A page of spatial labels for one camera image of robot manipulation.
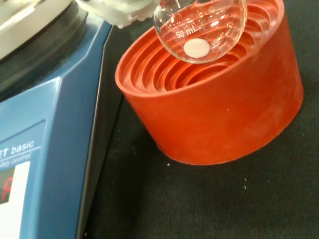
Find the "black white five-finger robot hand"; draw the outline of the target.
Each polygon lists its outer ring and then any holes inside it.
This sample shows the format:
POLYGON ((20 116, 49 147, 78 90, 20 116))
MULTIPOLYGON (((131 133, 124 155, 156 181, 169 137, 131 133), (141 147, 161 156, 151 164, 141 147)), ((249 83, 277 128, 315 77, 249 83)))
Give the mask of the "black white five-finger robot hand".
POLYGON ((124 28, 135 21, 151 18, 159 0, 78 0, 77 4, 88 13, 102 18, 111 25, 124 28))

